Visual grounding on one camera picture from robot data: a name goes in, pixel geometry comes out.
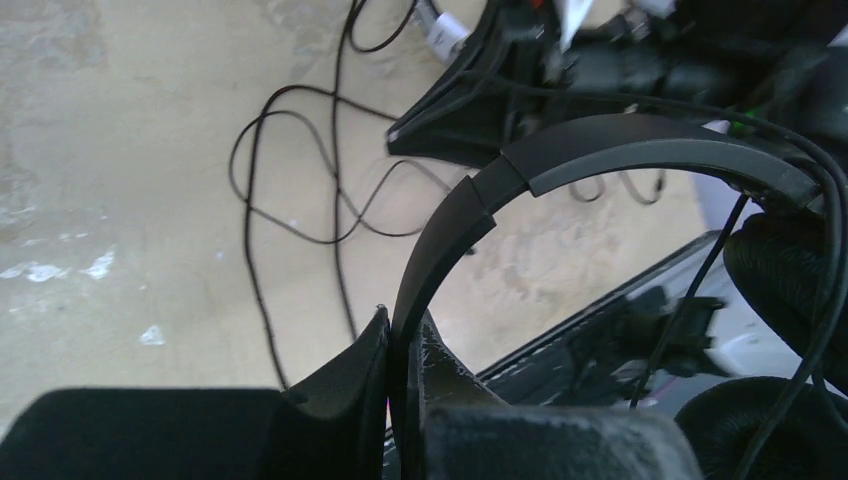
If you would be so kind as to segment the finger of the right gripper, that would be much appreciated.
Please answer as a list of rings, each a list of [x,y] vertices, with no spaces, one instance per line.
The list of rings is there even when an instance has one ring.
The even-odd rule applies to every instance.
[[[487,2],[447,70],[389,128],[388,153],[485,166],[518,136],[530,104],[510,83],[540,85],[549,46],[549,2]]]

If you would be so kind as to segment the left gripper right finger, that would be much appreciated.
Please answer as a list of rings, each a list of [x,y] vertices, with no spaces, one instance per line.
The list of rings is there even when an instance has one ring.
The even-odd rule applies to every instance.
[[[680,429],[640,410],[511,406],[425,314],[407,355],[408,479],[699,479]]]

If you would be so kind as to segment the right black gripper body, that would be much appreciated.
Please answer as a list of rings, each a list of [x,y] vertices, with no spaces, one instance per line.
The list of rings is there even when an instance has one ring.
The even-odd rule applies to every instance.
[[[543,23],[535,87],[686,101],[847,136],[843,1],[631,1],[588,28],[570,1],[529,9]]]

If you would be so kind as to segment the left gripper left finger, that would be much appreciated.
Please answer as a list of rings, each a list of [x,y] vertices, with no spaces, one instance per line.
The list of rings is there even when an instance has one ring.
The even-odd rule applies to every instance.
[[[389,320],[304,380],[274,389],[48,392],[1,443],[5,479],[377,479]]]

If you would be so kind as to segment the black headphones with cable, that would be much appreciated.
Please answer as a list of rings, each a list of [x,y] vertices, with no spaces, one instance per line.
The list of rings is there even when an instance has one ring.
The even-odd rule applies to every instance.
[[[690,171],[739,195],[676,309],[625,331],[652,351],[626,406],[650,376],[708,348],[695,324],[697,291],[721,259],[750,307],[800,358],[790,378],[716,385],[670,419],[699,479],[843,479],[847,475],[847,136],[810,137],[730,108],[628,93],[520,86],[529,107],[519,134],[462,179],[422,229],[387,310],[384,472],[405,476],[405,385],[414,334],[461,257],[496,226],[496,213],[580,180],[637,169]]]

